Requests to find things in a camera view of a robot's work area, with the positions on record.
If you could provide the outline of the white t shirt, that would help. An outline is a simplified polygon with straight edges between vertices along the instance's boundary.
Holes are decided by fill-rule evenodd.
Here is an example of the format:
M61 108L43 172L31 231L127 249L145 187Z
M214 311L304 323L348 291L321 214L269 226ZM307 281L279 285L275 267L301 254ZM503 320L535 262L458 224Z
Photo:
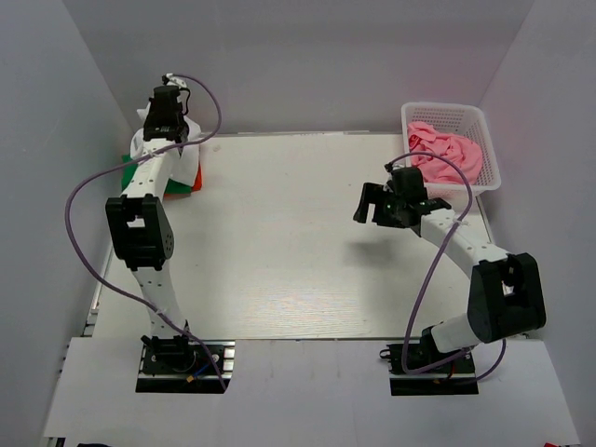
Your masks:
M188 140L198 140L201 135L201 127L187 116L184 118L184 121L189 127ZM197 178L200 171L199 152L198 144L185 146L181 158L173 168L169 179L197 189ZM142 129L138 129L135 132L130 142L129 155L132 158L138 158L142 155Z

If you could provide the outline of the pink t shirt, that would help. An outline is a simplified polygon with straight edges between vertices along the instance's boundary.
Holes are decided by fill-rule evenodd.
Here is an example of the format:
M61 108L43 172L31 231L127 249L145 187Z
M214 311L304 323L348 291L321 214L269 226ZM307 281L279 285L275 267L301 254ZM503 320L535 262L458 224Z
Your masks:
M465 136L440 132L423 121L407 126L408 147L411 152L425 153L411 156L411 164L419 168L427 183L463 184L461 176L449 164L430 156L435 154L454 163L474 184L481 173L483 157L481 147Z

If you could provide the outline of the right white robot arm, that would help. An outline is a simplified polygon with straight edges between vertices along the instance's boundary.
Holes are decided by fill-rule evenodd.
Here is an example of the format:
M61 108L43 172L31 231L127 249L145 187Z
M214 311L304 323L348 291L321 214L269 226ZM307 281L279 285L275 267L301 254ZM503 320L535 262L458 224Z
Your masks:
M464 314L423 330L417 354L438 368L480 344L541 329L547 313L536 259L511 254L465 228L463 216L427 194L417 168L393 169L384 184L365 183L353 219L410 229L432 243L469 280Z

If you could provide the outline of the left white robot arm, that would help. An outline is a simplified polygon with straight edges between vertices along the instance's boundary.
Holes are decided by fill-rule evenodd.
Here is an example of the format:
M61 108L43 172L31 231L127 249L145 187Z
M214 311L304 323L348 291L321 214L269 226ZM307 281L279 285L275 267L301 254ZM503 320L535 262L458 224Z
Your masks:
M139 163L119 197L107 200L105 209L115 255L135 277L142 298L151 307L149 339L171 339L171 327L186 327L173 289L169 259L174 235L163 207L171 173L181 159L179 148L158 150L186 142L188 125L183 120L181 88L169 82L154 88L143 123Z

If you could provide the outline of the green folded t shirt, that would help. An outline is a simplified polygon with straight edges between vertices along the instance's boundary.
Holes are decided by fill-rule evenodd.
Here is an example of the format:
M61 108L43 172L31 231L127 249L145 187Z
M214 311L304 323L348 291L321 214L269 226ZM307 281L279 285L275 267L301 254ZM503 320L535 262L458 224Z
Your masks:
M176 151L168 151L139 164L126 166L121 182L121 195L133 198L149 195L162 199L164 195L190 194L192 187L169 179L179 160Z

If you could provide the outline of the orange folded t shirt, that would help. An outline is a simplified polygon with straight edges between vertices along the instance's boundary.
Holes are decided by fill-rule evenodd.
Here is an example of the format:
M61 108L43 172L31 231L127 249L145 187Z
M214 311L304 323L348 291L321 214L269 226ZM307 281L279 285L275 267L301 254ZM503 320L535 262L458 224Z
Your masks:
M201 168L201 164L198 164L195 181L191 188L191 191L192 192L200 191L202 188L202 184L203 184L202 168Z

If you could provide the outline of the white plastic basket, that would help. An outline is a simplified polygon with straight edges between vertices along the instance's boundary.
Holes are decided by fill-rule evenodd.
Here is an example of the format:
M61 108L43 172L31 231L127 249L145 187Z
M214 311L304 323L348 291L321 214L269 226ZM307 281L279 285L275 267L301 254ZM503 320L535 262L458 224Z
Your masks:
M501 176L493 142L484 113L478 107L456 103L406 102L401 106L404 141L408 136L407 126L414 121L432 125L438 131L466 137L480 147L482 166L476 182L471 186L474 196L500 187Z

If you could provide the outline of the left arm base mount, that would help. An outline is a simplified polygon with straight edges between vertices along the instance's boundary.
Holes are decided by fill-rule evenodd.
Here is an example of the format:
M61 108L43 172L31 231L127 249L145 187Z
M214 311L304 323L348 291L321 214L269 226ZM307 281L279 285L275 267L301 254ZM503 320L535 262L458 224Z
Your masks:
M135 391L141 394L223 394L232 380L234 341L192 342L142 337Z

